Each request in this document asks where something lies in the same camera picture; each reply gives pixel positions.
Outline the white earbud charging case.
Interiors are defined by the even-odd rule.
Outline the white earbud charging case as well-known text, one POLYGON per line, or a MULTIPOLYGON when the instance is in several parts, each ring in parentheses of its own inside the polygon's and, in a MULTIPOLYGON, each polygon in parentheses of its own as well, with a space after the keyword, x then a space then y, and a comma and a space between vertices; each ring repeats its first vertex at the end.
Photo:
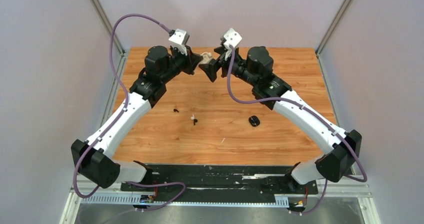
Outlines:
POLYGON ((199 62, 199 65, 208 64, 213 59, 213 54, 211 52, 203 52, 201 55, 202 60, 199 62))

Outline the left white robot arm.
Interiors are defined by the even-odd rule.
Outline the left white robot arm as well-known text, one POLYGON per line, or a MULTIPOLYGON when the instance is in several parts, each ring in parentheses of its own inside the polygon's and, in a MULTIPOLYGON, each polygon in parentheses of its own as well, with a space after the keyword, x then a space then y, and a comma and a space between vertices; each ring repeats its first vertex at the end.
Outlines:
POLYGON ((134 182, 140 190, 149 190, 153 177, 140 161, 114 161, 113 157, 124 137, 162 98, 166 84, 184 72, 193 75, 203 56, 186 53, 176 47, 154 46, 144 59, 145 67, 129 89, 128 97, 94 134, 71 146, 72 158, 77 175, 84 176, 101 188, 114 183, 134 182))

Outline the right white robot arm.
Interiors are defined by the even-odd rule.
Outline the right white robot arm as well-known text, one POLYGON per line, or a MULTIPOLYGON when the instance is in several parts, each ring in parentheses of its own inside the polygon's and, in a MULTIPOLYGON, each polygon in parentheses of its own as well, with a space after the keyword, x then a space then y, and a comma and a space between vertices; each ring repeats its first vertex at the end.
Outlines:
POLYGON ((227 78, 227 90, 237 103, 260 103, 296 124, 320 148, 323 155, 308 162, 295 164, 287 173, 286 188, 298 193, 306 183, 319 179, 339 182, 358 161, 362 136, 356 130, 345 129, 327 120, 310 107, 284 80, 273 73, 274 60, 264 46, 248 50, 243 59, 237 48, 215 48, 220 56, 199 65, 211 82, 217 79, 218 70, 227 78), (252 101, 237 99, 231 89, 234 76, 252 86, 252 101))

